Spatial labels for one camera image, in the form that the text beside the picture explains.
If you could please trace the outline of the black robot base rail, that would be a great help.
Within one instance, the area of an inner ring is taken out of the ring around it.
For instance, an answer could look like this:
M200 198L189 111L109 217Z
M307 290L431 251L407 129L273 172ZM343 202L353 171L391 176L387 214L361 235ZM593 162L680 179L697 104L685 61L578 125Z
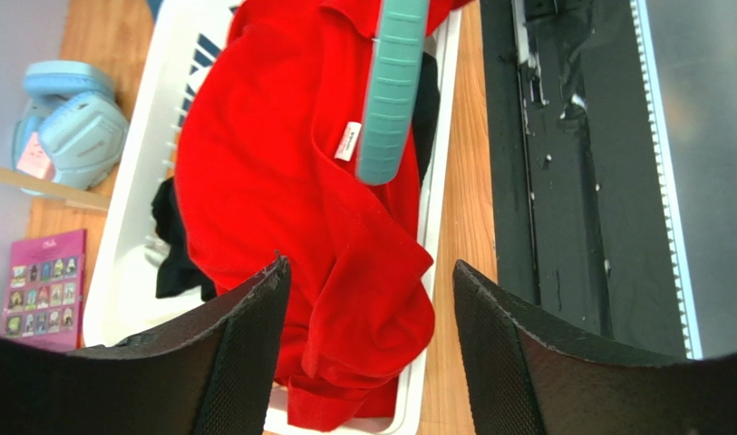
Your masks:
M646 3L483 1L480 22L499 283L702 358Z

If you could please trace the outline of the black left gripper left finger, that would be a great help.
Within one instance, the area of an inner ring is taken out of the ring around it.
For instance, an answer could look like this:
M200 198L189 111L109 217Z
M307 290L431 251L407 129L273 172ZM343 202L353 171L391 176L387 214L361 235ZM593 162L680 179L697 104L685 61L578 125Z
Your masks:
M291 267L114 346L68 353L0 337L0 434L260 434Z

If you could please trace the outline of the red t shirt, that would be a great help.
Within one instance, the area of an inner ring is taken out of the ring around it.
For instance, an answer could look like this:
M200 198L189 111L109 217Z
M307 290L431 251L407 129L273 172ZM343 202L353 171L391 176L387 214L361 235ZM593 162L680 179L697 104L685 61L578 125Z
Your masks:
M274 380L289 424L390 418L435 317L413 139L369 187L336 156L362 118L380 5L246 1L191 104L175 193L189 256L226 295L276 254L291 289Z

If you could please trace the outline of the teal plastic hanger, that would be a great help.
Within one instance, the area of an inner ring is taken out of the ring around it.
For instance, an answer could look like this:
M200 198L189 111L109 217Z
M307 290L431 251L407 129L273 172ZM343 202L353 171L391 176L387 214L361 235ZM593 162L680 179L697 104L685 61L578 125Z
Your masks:
M430 2L381 2L355 175L378 186L398 173L419 86Z

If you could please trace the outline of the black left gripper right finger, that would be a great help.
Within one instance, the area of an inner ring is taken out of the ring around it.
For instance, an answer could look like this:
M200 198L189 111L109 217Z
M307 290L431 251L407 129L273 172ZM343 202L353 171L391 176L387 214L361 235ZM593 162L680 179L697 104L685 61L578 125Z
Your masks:
M479 434L737 434L737 353L689 360L607 339L464 261L453 293Z

